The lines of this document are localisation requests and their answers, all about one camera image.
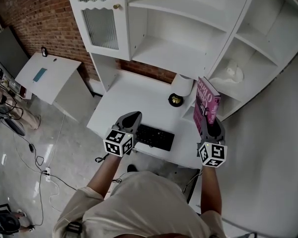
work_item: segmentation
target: cabinet door knob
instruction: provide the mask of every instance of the cabinet door knob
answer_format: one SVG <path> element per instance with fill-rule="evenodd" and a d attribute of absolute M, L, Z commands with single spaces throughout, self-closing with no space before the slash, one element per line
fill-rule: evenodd
<path fill-rule="evenodd" d="M 120 4 L 119 3 L 118 4 L 115 4 L 113 7 L 116 10 L 116 9 L 118 9 L 120 7 Z"/>

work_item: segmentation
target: black keyboard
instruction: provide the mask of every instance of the black keyboard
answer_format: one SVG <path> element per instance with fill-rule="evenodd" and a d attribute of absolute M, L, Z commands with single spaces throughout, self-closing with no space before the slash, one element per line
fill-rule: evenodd
<path fill-rule="evenodd" d="M 143 124 L 140 124 L 136 135 L 139 142 L 149 145 L 150 147 L 160 148 L 165 151 L 171 150 L 174 139 L 174 134 L 172 133 Z"/>

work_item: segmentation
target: white wall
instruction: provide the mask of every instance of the white wall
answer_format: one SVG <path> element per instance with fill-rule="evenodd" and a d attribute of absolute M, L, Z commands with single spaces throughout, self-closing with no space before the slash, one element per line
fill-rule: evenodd
<path fill-rule="evenodd" d="M 224 121 L 218 169 L 223 217 L 268 236 L 298 234 L 298 56 L 259 96 Z"/>

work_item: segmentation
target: power strip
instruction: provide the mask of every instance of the power strip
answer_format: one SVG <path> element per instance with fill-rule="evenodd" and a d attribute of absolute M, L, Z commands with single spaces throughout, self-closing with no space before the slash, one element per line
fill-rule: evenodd
<path fill-rule="evenodd" d="M 45 168 L 45 173 L 48 175 L 51 175 L 51 169 L 50 168 Z M 50 182 L 51 181 L 51 177 L 50 176 L 45 176 L 45 181 Z"/>

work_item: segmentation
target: beige shirt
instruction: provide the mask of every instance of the beige shirt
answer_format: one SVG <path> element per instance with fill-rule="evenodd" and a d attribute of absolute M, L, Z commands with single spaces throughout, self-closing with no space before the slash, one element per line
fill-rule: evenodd
<path fill-rule="evenodd" d="M 147 171 L 128 173 L 121 179 L 106 200 L 89 187 L 78 189 L 55 225 L 53 237 L 61 238 L 69 222 L 82 221 L 83 238 L 167 233 L 225 238 L 221 216 L 208 211 L 199 217 L 170 180 Z"/>

